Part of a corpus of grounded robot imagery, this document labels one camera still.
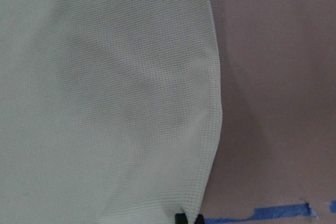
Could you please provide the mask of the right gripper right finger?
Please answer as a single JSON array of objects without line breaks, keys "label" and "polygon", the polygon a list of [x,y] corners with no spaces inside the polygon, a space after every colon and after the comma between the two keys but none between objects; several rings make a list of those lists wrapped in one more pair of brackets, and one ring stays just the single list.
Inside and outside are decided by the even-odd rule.
[{"label": "right gripper right finger", "polygon": [[198,214],[194,224],[204,224],[204,217],[202,214]]}]

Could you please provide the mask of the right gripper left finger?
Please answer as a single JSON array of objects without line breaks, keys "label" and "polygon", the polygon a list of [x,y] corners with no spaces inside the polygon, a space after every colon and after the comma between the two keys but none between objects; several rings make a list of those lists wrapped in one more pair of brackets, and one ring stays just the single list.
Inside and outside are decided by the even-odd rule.
[{"label": "right gripper left finger", "polygon": [[185,213],[175,215],[175,224],[187,224],[187,217]]}]

